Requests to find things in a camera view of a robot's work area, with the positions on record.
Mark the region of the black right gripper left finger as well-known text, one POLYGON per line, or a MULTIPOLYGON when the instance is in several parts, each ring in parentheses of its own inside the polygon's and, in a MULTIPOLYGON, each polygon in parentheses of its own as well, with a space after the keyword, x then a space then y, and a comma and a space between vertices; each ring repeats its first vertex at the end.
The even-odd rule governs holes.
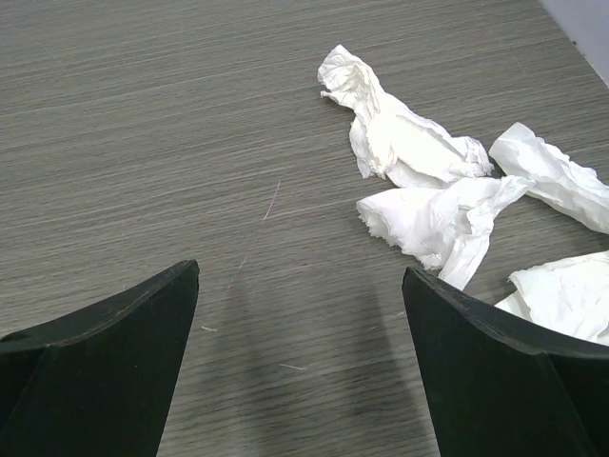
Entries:
POLYGON ((154 456, 197 306, 185 260, 1 340, 4 456, 154 456))

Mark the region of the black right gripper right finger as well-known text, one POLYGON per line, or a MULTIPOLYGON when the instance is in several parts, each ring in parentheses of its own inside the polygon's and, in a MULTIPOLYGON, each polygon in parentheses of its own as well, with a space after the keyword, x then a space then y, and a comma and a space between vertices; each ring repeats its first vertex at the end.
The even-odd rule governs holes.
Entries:
POLYGON ((608 348, 486 304, 419 268, 405 313, 443 456, 605 456, 608 348))

